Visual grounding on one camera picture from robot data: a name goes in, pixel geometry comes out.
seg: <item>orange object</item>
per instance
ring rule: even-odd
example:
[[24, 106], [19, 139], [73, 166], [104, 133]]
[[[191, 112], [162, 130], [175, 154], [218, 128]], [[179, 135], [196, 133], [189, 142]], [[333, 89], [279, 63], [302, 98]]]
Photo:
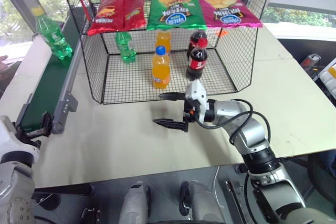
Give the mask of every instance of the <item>orange object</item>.
[[336, 65], [328, 69], [329, 74], [336, 79]]
[[153, 56], [153, 85], [157, 89], [165, 89], [170, 82], [170, 58], [163, 46], [158, 46]]
[[156, 43], [155, 43], [155, 48], [158, 46], [164, 46], [166, 49], [166, 53], [169, 54], [172, 44], [171, 44], [171, 39], [172, 39], [172, 33], [171, 31], [162, 31], [159, 30], [156, 33]]
[[228, 31], [225, 31], [225, 30], [219, 30], [216, 35], [219, 37], [219, 38], [223, 38], [225, 35], [229, 34]]

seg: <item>chip bag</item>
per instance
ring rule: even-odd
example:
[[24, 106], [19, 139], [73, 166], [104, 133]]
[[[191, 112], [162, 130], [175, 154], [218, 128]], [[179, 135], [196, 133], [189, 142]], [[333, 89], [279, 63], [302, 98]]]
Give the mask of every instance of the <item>chip bag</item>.
[[101, 0], [96, 17], [88, 30], [88, 35], [128, 31], [145, 25], [144, 1]]
[[124, 28], [123, 0], [101, 0], [96, 17], [88, 35], [109, 31], [122, 31]]
[[207, 27], [262, 27], [240, 0], [199, 0]]
[[124, 31], [142, 27], [146, 24], [143, 12], [145, 0], [124, 0]]
[[152, 0], [147, 30], [206, 29], [198, 0]]

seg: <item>red chip bag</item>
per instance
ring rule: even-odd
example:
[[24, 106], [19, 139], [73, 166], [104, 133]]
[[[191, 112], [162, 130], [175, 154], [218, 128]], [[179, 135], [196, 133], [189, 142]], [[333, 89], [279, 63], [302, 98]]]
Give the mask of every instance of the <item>red chip bag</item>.
[[122, 31], [124, 28], [124, 0], [101, 0], [96, 17], [88, 35], [109, 31]]
[[124, 0], [124, 31], [142, 27], [146, 24], [143, 12], [145, 0]]

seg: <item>wire mesh cage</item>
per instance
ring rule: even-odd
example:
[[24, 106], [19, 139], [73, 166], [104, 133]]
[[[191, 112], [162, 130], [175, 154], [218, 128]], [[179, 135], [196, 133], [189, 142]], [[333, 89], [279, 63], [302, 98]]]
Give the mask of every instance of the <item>wire mesh cage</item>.
[[[266, 0], [242, 0], [260, 18]], [[171, 82], [162, 91], [152, 85], [151, 59], [155, 50], [155, 31], [146, 27], [129, 31], [137, 59], [123, 63], [117, 49], [116, 33], [89, 37], [90, 20], [83, 5], [94, 19], [101, 0], [67, 0], [80, 33], [82, 52], [92, 97], [103, 104], [158, 100], [162, 92], [184, 92], [188, 79], [186, 51], [195, 30], [172, 30]], [[145, 19], [148, 21], [151, 0], [145, 0]], [[257, 28], [207, 28], [208, 60], [201, 82], [208, 95], [238, 92], [251, 84]]]

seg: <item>plastic bottle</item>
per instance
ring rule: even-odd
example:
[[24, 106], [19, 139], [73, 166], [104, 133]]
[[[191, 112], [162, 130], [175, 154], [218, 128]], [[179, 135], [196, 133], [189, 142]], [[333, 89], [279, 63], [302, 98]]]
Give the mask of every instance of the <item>plastic bottle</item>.
[[172, 39], [171, 31], [159, 30], [156, 33], [155, 48], [158, 46], [164, 46], [166, 49], [166, 53], [169, 54], [172, 48], [171, 39]]
[[191, 80], [199, 79], [202, 76], [205, 67], [206, 59], [208, 58], [206, 46], [208, 40], [200, 38], [197, 46], [191, 51], [186, 76]]
[[205, 31], [197, 30], [196, 32], [191, 34], [190, 43], [189, 43], [189, 47], [188, 47], [188, 51], [187, 51], [187, 58], [188, 59], [189, 59], [189, 55], [190, 55], [191, 51], [196, 47], [196, 45], [198, 43], [198, 40], [201, 39], [201, 38], [206, 39]]
[[157, 89], [165, 89], [170, 81], [170, 58], [164, 46], [156, 47], [152, 63], [153, 85]]
[[121, 59], [125, 63], [135, 62], [137, 54], [133, 49], [132, 37], [127, 31], [120, 31], [115, 34], [115, 43], [120, 51]]
[[36, 30], [42, 35], [51, 51], [60, 60], [72, 56], [72, 48], [66, 42], [58, 23], [50, 19], [41, 6], [31, 9], [36, 21]]

